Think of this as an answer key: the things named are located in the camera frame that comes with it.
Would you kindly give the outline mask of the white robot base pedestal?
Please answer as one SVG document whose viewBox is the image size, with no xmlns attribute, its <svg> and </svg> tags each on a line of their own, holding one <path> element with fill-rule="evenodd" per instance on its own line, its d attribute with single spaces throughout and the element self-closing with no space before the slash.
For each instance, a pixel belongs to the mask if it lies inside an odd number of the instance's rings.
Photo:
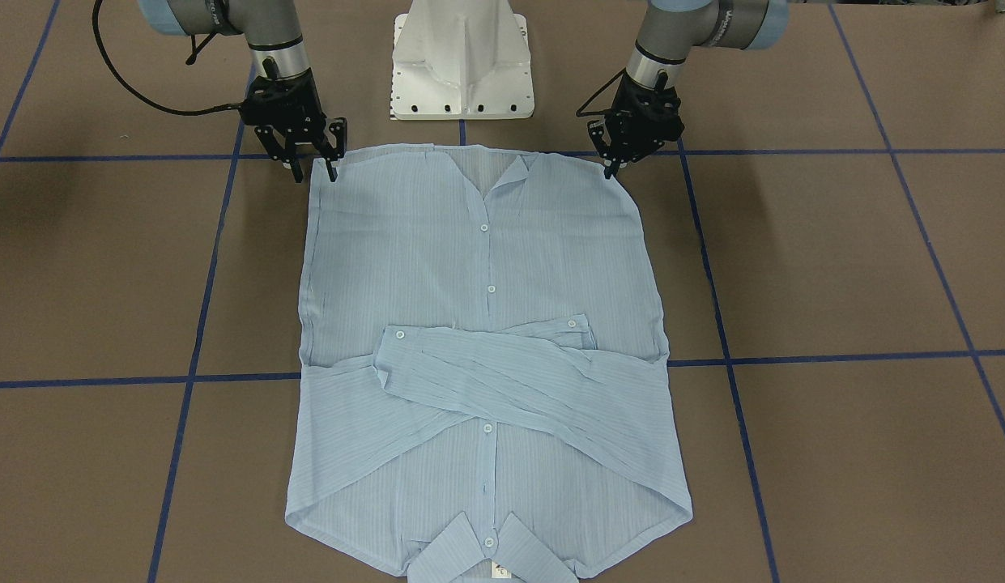
<svg viewBox="0 0 1005 583">
<path fill-rule="evenodd" d="M 414 1 L 395 16 L 395 121 L 509 121 L 535 111 L 527 19 L 507 1 Z"/>
</svg>

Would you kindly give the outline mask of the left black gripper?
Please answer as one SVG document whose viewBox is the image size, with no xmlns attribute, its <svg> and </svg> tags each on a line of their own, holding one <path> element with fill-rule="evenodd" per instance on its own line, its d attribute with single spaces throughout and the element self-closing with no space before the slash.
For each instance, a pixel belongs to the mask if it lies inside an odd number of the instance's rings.
<svg viewBox="0 0 1005 583">
<path fill-rule="evenodd" d="M 667 70 L 654 75 L 654 81 L 641 85 L 622 70 L 587 100 L 602 95 L 611 85 L 616 92 L 607 109 L 588 111 L 598 116 L 587 123 L 587 132 L 596 152 L 603 159 L 603 177 L 610 180 L 620 169 L 653 155 L 668 143 L 676 143 L 686 126 L 679 115 L 681 100 Z"/>
</svg>

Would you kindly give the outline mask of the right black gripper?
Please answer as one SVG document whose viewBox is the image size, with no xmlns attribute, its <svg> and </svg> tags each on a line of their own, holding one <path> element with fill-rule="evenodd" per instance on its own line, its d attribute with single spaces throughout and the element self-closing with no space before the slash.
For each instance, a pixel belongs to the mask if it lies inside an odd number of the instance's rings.
<svg viewBox="0 0 1005 583">
<path fill-rule="evenodd" d="M 253 128 L 270 159 L 281 159 L 291 170 L 296 184 L 304 181 L 299 144 L 320 152 L 329 180 L 336 182 L 334 164 L 347 154 L 349 126 L 344 117 L 326 121 L 311 70 L 288 79 L 255 78 L 243 100 L 241 121 Z"/>
</svg>

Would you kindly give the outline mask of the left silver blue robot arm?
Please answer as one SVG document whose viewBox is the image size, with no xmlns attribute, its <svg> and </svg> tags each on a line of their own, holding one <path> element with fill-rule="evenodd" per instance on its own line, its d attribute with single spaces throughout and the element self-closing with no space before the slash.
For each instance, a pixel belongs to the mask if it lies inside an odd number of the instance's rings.
<svg viewBox="0 0 1005 583">
<path fill-rule="evenodd" d="M 676 143 L 686 126 L 675 87 L 694 48 L 767 49 L 790 21 L 787 1 L 650 1 L 627 65 L 577 111 L 603 177 Z"/>
</svg>

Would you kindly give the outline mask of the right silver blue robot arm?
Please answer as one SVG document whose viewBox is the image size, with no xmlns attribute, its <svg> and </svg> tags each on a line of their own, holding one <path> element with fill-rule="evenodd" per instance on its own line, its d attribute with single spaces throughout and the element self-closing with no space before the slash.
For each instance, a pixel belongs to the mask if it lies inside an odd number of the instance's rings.
<svg viewBox="0 0 1005 583">
<path fill-rule="evenodd" d="M 243 36 L 255 77 L 247 95 L 228 109 L 253 128 L 266 154 L 304 177 L 298 147 L 310 145 L 323 159 L 329 180 L 334 162 L 346 155 L 347 121 L 325 115 L 318 98 L 300 19 L 292 1 L 140 1 L 144 19 L 166 36 Z"/>
</svg>

